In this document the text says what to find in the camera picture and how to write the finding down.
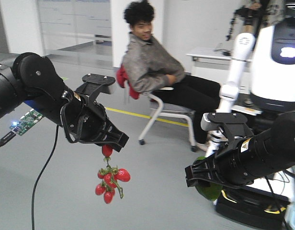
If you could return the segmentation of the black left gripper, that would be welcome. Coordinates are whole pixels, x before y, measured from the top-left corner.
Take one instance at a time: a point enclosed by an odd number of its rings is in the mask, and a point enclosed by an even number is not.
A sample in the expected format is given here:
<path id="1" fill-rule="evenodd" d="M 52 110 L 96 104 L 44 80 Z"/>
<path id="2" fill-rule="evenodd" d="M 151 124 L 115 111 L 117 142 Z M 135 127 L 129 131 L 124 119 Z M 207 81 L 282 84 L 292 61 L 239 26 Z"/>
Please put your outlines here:
<path id="1" fill-rule="evenodd" d="M 73 91 L 49 58 L 21 54 L 20 80 L 27 94 L 25 103 L 62 127 L 70 143 L 109 145 L 117 152 L 125 147 L 129 136 L 109 120 L 104 106 L 96 101 L 100 91 Z"/>

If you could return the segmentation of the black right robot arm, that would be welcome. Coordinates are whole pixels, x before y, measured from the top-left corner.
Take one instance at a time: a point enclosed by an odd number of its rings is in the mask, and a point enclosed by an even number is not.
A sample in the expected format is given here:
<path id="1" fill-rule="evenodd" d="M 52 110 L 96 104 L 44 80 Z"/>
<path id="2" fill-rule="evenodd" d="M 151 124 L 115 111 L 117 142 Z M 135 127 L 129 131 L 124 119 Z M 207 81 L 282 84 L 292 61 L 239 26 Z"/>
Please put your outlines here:
<path id="1" fill-rule="evenodd" d="M 214 163 L 219 180 L 235 188 L 294 166 L 295 112 L 281 114 L 256 136 L 237 139 L 235 147 L 221 152 Z"/>

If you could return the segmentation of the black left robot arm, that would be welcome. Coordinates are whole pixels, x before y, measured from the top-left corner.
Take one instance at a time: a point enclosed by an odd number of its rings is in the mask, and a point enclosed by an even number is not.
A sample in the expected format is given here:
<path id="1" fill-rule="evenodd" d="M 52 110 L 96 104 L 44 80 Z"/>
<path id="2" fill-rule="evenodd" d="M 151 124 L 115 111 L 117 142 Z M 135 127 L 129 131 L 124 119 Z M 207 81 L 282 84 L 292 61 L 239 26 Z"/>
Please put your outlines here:
<path id="1" fill-rule="evenodd" d="M 108 144 L 120 151 L 129 137 L 109 120 L 96 98 L 108 93 L 113 77 L 84 77 L 75 91 L 58 76 L 48 57 L 0 53 L 0 119 L 22 103 L 63 127 L 70 143 Z"/>

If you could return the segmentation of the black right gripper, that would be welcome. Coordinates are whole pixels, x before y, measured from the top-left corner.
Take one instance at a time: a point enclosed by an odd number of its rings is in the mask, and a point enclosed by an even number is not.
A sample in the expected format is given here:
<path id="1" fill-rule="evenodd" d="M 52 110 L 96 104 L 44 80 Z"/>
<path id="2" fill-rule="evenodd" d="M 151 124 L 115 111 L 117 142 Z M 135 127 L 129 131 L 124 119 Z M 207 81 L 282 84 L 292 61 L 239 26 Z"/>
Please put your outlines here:
<path id="1" fill-rule="evenodd" d="M 185 170 L 188 187 L 223 185 L 241 188 L 254 183 L 255 138 L 236 139 L 212 157 L 196 159 Z"/>

